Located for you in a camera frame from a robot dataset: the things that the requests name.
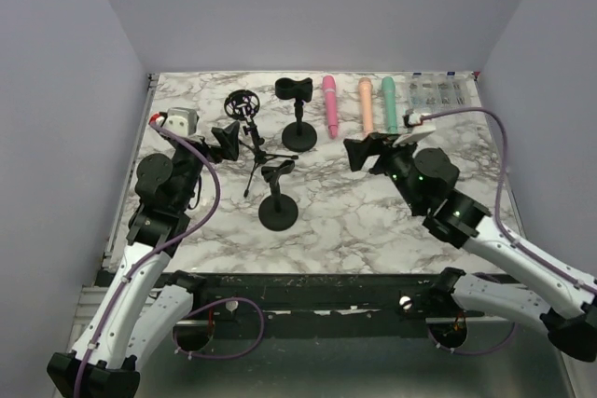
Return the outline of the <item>tripod mic stand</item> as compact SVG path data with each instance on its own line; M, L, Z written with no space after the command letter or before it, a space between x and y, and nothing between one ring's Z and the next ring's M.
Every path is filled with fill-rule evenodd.
M299 157L295 155L282 155L266 152L262 146L265 144L265 139L259 134L255 117L260 109L260 99L251 90L238 89L234 90L224 101L224 110L228 117L243 123L243 132L246 136L251 138L252 144L246 144L239 141L239 144L249 149L254 156L253 168L250 172L246 188L243 192L243 197L246 199L249 195L250 186L252 184L256 170L265 166L268 162L284 158L290 160L298 160Z

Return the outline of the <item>tall round-base mic stand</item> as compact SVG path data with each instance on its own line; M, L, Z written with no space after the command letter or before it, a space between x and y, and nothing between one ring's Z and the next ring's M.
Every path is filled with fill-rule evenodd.
M304 104L312 100L312 79L279 78L274 84L274 91L279 100L294 101L295 121L288 124L282 132L284 147L297 153L311 150L317 143L317 132L311 124L303 121L303 115Z

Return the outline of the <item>beige microphone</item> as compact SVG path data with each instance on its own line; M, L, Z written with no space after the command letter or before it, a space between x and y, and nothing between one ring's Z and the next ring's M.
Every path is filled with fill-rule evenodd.
M372 83L368 77L361 77L358 82L359 98L363 120L363 131L369 135L374 131L372 109Z

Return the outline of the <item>green microphone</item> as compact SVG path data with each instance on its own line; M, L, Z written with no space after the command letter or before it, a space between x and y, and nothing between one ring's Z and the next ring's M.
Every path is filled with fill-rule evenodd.
M382 79L382 97L384 101L386 129L389 133L397 133L396 84L390 76Z

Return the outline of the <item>pink microphone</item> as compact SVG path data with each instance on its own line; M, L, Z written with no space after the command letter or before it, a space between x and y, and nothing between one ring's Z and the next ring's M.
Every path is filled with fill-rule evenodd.
M337 86L332 75L325 75L322 82L322 92L326 107L326 123L329 137L336 139L339 133L337 110Z

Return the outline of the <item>short round-base mic stand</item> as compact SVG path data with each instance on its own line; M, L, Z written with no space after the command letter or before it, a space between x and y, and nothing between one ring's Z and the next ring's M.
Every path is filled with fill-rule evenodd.
M271 231L284 231L292 227L299 216L297 203L281 192L280 178L290 174L295 168L294 160L286 160L282 164L264 166L261 169L264 181L270 187L270 194L264 198L258 208L260 223Z

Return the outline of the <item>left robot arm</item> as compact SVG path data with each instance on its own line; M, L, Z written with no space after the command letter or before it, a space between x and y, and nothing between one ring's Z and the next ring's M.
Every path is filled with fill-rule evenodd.
M201 191L201 171L214 174L215 164L238 159L240 125L214 128L217 144L209 145L169 130L166 122L152 117L150 125L174 154L153 153L137 166L139 206L115 277L73 347L49 361L47 372L63 397L133 397L143 366L176 322L206 310L205 293L189 279L166 286L152 305L146 301L180 241L202 226L187 215Z

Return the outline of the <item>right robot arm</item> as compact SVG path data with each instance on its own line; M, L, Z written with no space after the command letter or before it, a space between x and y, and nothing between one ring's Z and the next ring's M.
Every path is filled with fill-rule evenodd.
M521 284L488 283L447 269L444 284L429 293L431 309L442 316L463 309L502 317L546 335L556 349L578 361L594 362L595 277L547 254L459 191L459 169L443 150L397 140L397 135L379 133L344 140L351 170L361 170L375 157L370 173L389 178L432 236L492 263Z

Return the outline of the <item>clear plastic parts box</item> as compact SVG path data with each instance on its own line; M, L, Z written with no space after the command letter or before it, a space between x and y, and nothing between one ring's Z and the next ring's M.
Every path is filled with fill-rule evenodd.
M468 78L455 72L413 73L407 81L410 108L437 113L471 105Z

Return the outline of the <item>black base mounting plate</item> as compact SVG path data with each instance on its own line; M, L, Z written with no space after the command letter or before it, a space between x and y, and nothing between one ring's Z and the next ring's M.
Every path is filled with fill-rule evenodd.
M161 274L155 283L189 287L193 307L220 298L247 304L219 305L188 324L184 336L250 340L345 337L424 337L430 320L452 322L463 311L443 292L439 274Z

